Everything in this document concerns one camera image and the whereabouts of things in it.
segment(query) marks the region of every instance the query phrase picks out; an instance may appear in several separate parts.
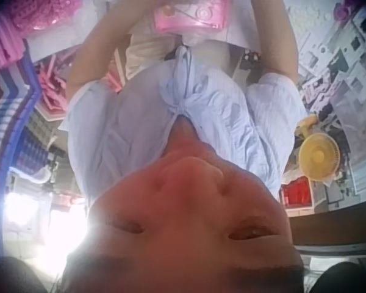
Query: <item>shirt sleeve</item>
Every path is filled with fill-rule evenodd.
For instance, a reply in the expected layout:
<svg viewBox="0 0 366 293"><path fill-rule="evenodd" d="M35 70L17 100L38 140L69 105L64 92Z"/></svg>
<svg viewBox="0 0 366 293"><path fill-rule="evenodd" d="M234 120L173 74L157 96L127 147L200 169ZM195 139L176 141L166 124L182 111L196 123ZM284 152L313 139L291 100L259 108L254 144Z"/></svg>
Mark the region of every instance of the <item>shirt sleeve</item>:
<svg viewBox="0 0 366 293"><path fill-rule="evenodd" d="M81 192L89 199L103 191L103 145L117 94L101 81L80 88L70 101L60 129L68 132L68 155Z"/></svg>
<svg viewBox="0 0 366 293"><path fill-rule="evenodd" d="M292 80L276 73L267 73L249 86L246 99L274 179L267 187L276 194L293 150L295 128L307 112Z"/></svg>

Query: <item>man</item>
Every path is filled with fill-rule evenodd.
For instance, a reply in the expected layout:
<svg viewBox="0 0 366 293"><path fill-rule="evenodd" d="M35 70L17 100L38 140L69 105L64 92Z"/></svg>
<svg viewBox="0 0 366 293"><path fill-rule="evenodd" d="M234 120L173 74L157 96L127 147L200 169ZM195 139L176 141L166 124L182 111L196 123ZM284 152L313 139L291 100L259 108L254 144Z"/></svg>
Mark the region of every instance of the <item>man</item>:
<svg viewBox="0 0 366 293"><path fill-rule="evenodd" d="M303 292L278 190L305 110L282 0L252 0L264 75L243 93L190 49L99 82L150 0L121 0L79 50L64 126L89 231L65 292Z"/></svg>

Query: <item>light blue shirt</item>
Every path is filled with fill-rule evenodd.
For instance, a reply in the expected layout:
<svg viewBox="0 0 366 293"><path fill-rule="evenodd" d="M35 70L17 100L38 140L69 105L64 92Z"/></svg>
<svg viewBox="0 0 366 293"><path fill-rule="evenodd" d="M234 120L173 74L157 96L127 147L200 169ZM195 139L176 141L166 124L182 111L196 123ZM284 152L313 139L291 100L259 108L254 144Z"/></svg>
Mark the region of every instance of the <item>light blue shirt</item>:
<svg viewBox="0 0 366 293"><path fill-rule="evenodd" d="M294 130L306 110L294 83L275 73L245 94L220 69L201 65L189 49L147 68L117 95L101 81L73 97L63 129L82 193L92 204L122 177L161 157L178 115L223 159L257 175L279 200Z"/></svg>

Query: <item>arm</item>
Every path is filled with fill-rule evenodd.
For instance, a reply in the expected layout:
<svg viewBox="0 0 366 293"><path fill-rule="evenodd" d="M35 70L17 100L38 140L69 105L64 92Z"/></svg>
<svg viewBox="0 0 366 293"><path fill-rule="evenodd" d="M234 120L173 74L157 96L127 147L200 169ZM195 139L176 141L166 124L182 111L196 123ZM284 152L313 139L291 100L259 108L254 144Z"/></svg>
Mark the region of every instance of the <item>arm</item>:
<svg viewBox="0 0 366 293"><path fill-rule="evenodd" d="M121 0L107 12L76 54L66 84L68 100L86 83L104 77L118 42L152 8L152 3Z"/></svg>
<svg viewBox="0 0 366 293"><path fill-rule="evenodd" d="M252 0L264 73L298 79L298 49L282 0Z"/></svg>

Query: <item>pink fabric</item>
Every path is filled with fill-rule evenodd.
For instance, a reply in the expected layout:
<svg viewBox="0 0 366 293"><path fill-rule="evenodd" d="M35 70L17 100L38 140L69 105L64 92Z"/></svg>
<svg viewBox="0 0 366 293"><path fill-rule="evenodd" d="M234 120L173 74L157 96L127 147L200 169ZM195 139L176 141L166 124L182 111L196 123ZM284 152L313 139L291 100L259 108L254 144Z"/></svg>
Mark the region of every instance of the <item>pink fabric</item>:
<svg viewBox="0 0 366 293"><path fill-rule="evenodd" d="M23 36L70 18L82 0L13 0L9 15Z"/></svg>
<svg viewBox="0 0 366 293"><path fill-rule="evenodd" d="M23 57L24 43L12 22L0 12L0 69Z"/></svg>

